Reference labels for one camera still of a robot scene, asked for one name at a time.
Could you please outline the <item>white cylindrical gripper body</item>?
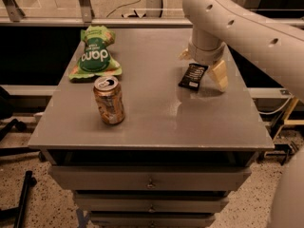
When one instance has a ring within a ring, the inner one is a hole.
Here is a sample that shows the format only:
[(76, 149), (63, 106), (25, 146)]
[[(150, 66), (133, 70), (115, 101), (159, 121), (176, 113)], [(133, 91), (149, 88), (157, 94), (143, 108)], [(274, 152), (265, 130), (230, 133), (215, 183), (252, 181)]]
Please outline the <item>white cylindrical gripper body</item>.
[(218, 47), (207, 50), (195, 46), (192, 42), (188, 43), (188, 51), (192, 59), (200, 65), (211, 66), (219, 61), (224, 52), (225, 44), (221, 42)]

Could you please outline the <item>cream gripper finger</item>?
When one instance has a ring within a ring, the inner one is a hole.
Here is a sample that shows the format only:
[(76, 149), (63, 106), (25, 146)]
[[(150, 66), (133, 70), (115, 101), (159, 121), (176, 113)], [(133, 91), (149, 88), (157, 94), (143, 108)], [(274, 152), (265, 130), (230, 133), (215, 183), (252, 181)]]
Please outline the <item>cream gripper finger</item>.
[(180, 55), (179, 55), (180, 60), (191, 60), (191, 54), (188, 49), (185, 49)]
[(224, 92), (228, 87), (227, 66), (224, 60), (220, 60), (209, 67), (208, 76), (216, 84), (220, 92)]

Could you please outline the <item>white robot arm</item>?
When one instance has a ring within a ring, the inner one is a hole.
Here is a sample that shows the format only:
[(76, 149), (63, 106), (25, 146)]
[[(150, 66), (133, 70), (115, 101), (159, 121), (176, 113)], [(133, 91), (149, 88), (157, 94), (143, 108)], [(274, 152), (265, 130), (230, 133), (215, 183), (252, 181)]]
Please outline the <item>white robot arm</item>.
[[(304, 32), (251, 12), (240, 0), (182, 0), (192, 23), (192, 58), (212, 65), (230, 46), (304, 101)], [(285, 166), (275, 191), (267, 228), (304, 228), (304, 149)]]

